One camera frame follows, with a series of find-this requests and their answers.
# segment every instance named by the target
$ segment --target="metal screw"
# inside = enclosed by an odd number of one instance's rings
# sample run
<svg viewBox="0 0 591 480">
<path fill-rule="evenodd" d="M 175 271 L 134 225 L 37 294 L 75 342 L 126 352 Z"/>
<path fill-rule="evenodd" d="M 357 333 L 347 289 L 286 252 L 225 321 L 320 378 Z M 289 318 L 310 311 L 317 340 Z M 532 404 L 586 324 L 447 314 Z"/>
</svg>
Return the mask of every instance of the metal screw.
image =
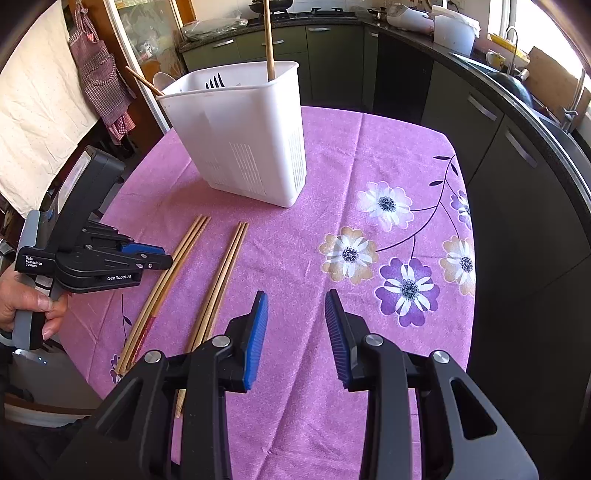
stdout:
<svg viewBox="0 0 591 480">
<path fill-rule="evenodd" d="M 367 337 L 365 337 L 365 343 L 371 346 L 380 346 L 384 342 L 384 339 L 377 335 L 376 333 L 370 333 Z"/>
<path fill-rule="evenodd" d="M 443 350 L 438 350 L 437 352 L 433 352 L 433 360 L 440 364 L 446 364 L 449 362 L 449 353 L 444 352 Z"/>
<path fill-rule="evenodd" d="M 212 344 L 218 348 L 224 348 L 230 345 L 230 339 L 225 335 L 218 335 L 217 337 L 213 337 Z"/>
<path fill-rule="evenodd" d="M 148 364 L 157 364 L 162 360 L 162 354 L 157 350 L 150 350 L 144 355 L 144 360 Z"/>
</svg>

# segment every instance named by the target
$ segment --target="glass cabinet door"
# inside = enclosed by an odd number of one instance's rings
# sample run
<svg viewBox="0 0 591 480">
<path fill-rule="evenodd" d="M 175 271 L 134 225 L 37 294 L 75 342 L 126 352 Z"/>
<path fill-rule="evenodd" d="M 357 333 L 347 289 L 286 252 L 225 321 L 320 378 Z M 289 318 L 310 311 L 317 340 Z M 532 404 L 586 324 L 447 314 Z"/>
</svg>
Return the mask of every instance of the glass cabinet door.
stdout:
<svg viewBox="0 0 591 480">
<path fill-rule="evenodd" d="M 174 0 L 115 0 L 129 43 L 145 78 L 157 72 L 184 75 L 176 47 L 181 40 L 180 16 Z"/>
</svg>

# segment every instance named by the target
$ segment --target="kitchen cabinet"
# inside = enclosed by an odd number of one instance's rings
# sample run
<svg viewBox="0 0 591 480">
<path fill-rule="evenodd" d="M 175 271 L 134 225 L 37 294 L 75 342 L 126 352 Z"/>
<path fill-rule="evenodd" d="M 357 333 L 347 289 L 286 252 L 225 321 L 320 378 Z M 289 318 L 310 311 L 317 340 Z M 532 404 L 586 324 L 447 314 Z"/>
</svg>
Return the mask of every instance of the kitchen cabinet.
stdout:
<svg viewBox="0 0 591 480">
<path fill-rule="evenodd" d="M 252 59 L 252 61 L 266 61 L 266 57 Z M 275 60 L 296 61 L 300 67 L 297 69 L 298 84 L 300 85 L 300 103 L 304 106 L 312 105 L 312 87 L 310 85 L 310 66 L 308 64 L 308 54 L 303 53 L 284 53 L 275 55 Z"/>
<path fill-rule="evenodd" d="M 432 69 L 433 59 L 426 53 L 389 35 L 380 35 L 373 112 L 420 124 Z"/>
<path fill-rule="evenodd" d="M 305 27 L 273 28 L 273 53 L 275 56 L 308 51 Z M 265 32 L 247 33 L 236 37 L 242 61 L 265 58 Z"/>
<path fill-rule="evenodd" d="M 183 53 L 190 72 L 195 70 L 240 63 L 240 52 L 235 38 L 220 40 Z"/>
<path fill-rule="evenodd" d="M 433 64 L 421 125 L 447 136 L 457 154 L 466 184 L 484 158 L 503 112 L 455 73 Z"/>
<path fill-rule="evenodd" d="M 480 307 L 527 297 L 590 253 L 554 172 L 507 116 L 468 186 L 468 198 Z"/>
<path fill-rule="evenodd" d="M 332 108 L 360 109 L 363 89 L 363 27 L 306 27 L 312 103 Z"/>
<path fill-rule="evenodd" d="M 371 113 L 374 109 L 375 74 L 378 68 L 379 33 L 365 27 L 363 37 L 363 108 Z"/>
<path fill-rule="evenodd" d="M 254 32 L 236 37 L 238 51 L 242 61 L 265 61 L 265 32 Z M 311 105 L 312 91 L 310 84 L 310 64 L 308 62 L 308 44 L 305 27 L 284 27 L 273 29 L 273 53 L 277 61 L 296 61 L 298 82 L 300 84 L 300 102 Z"/>
</svg>

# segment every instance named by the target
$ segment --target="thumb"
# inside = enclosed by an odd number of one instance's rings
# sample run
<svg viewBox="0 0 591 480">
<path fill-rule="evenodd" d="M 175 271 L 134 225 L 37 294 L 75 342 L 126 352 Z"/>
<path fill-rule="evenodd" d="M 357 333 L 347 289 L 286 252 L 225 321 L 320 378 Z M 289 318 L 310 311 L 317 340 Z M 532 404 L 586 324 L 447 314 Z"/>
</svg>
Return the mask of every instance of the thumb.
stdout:
<svg viewBox="0 0 591 480">
<path fill-rule="evenodd" d="M 28 310 L 29 312 L 49 312 L 53 301 L 43 293 L 20 282 L 12 284 L 4 303 L 11 310 Z"/>
</svg>

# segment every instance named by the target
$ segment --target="chopstick in holder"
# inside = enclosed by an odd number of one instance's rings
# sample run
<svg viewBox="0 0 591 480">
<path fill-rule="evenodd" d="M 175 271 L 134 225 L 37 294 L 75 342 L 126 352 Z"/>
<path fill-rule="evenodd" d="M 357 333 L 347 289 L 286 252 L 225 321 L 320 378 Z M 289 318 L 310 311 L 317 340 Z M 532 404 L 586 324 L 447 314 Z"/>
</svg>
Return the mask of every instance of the chopstick in holder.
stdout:
<svg viewBox="0 0 591 480">
<path fill-rule="evenodd" d="M 269 0 L 263 0 L 265 15 L 265 50 L 267 52 L 267 79 L 275 80 L 275 58 L 273 56 L 273 34 L 271 33 L 271 8 Z"/>
<path fill-rule="evenodd" d="M 155 93 L 156 95 L 158 95 L 160 97 L 163 97 L 164 96 L 163 92 L 161 92 L 160 90 L 158 90 L 152 83 L 150 83 L 144 77 L 142 77 L 141 75 L 135 73 L 132 69 L 129 68 L 128 65 L 125 66 L 125 70 L 127 70 L 128 72 L 130 72 L 130 74 L 132 74 L 137 81 L 139 81 L 140 83 L 143 83 L 144 85 L 146 85 L 146 87 L 148 87 L 150 90 L 152 90 L 152 93 Z"/>
</svg>

